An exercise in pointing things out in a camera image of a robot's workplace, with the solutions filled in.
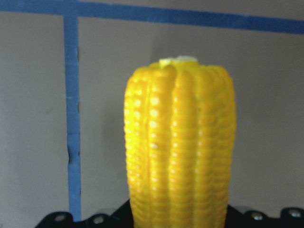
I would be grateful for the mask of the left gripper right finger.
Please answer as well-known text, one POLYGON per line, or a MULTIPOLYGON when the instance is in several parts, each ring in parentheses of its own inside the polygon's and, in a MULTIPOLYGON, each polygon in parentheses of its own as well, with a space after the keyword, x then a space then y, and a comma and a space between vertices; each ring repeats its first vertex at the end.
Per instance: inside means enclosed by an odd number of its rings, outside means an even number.
POLYGON ((228 206, 225 227, 227 228, 302 228, 304 210, 298 207, 281 209, 277 218, 246 206, 228 206))

